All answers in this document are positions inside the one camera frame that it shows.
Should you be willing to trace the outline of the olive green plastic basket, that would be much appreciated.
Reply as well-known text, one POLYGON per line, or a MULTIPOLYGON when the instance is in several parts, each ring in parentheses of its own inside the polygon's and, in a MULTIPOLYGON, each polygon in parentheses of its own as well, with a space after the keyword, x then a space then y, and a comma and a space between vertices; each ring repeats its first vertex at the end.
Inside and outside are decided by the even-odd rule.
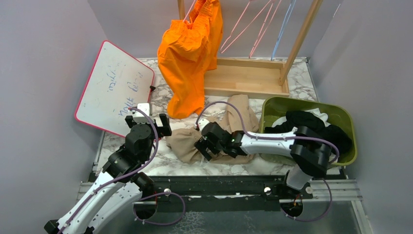
POLYGON ((352 164, 357 158, 357 143, 353 120, 349 113, 339 106, 289 97, 270 97, 262 105, 259 132, 263 133, 266 127, 271 127, 276 120, 285 116, 287 111, 305 111, 315 108, 318 108, 322 113, 326 113, 328 115, 327 122, 340 127, 353 142, 352 148, 346 153, 340 153, 337 161, 329 167, 352 164))

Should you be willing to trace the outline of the orange shorts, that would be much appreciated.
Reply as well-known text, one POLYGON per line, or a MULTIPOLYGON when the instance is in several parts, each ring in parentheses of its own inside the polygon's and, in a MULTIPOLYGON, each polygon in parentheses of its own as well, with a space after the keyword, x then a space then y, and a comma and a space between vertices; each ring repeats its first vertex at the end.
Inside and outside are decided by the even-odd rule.
POLYGON ((167 106, 171 118, 183 119, 205 106, 205 73, 217 68, 223 38, 218 0, 196 0, 188 20, 172 20, 157 51, 159 70, 173 92, 167 106))

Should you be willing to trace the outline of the blue wire hanger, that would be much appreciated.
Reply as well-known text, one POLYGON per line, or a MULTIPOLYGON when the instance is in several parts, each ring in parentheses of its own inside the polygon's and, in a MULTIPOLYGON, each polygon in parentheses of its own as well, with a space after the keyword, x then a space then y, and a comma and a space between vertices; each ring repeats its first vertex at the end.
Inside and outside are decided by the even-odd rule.
POLYGON ((289 4, 289 6, 288 6, 288 8, 287 8, 287 11, 286 11, 286 13, 285 13, 285 15, 284 15, 284 18, 283 18, 283 21, 282 21, 282 25, 281 25, 281 28, 280 28, 280 31, 279 31, 279 34, 278 34, 278 37, 277 37, 277 40, 276 40, 276 44, 275 44, 275 46, 274 46, 274 48, 273 48, 273 52, 272 52, 272 55, 271 55, 271 61, 273 61, 274 58, 275 58, 277 49, 278 49, 278 47, 279 47, 279 44, 280 44, 281 39, 282 39, 282 36, 283 36, 283 34, 284 34, 284 31, 285 31, 286 26, 287 26, 287 24, 288 24, 288 21, 289 21, 289 19, 290 19, 290 17, 291 17, 291 14, 292 14, 292 12, 293 12, 293 9, 294 9, 294 7, 295 7, 296 2, 297 2, 296 0, 291 0, 291 1, 290 1, 290 4, 289 4))

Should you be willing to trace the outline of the white shorts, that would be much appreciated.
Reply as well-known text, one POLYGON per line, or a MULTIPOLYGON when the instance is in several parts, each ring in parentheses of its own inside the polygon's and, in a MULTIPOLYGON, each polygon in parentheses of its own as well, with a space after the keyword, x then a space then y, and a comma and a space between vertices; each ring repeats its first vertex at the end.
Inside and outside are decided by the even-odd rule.
POLYGON ((311 129, 320 130, 328 127, 328 115, 322 113, 319 108, 305 111, 287 111, 285 116, 277 119, 272 128, 278 131, 291 131, 294 127, 305 126, 311 129))

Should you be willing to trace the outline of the black shorts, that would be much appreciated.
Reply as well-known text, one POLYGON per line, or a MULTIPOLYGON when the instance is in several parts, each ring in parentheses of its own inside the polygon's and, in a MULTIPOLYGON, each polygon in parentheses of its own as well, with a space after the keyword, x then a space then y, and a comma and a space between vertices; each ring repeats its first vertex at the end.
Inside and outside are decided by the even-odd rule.
POLYGON ((265 133, 286 133, 294 127, 305 126, 314 131, 323 139, 333 143, 341 154, 350 151, 353 142, 338 126, 327 122, 328 115, 319 109, 308 111, 288 111, 284 117, 277 119, 272 126, 265 127, 265 133))

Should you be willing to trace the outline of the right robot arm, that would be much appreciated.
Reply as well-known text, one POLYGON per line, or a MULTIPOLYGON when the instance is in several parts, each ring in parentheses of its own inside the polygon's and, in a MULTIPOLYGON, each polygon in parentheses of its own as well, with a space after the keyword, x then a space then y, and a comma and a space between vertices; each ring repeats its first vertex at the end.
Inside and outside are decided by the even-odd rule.
POLYGON ((296 166, 290 170, 281 192, 286 198, 294 198, 313 178, 324 178, 333 147, 314 131, 299 127, 287 133, 263 134, 244 130, 228 132, 216 122, 199 124, 201 137, 195 148, 210 161, 213 155, 225 153, 232 158, 254 154, 286 156, 296 166))

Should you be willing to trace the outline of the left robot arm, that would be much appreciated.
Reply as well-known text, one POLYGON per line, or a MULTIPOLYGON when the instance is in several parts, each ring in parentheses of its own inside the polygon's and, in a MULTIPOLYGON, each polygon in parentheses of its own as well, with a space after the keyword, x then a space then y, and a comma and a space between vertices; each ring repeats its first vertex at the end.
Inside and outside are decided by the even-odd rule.
POLYGON ((130 132, 125 142, 110 155, 93 185, 80 201, 60 219, 48 221, 49 234, 97 234, 125 207, 154 193, 153 181, 142 172, 157 153, 159 139, 172 131, 166 114, 161 126, 137 112, 126 116, 130 132))

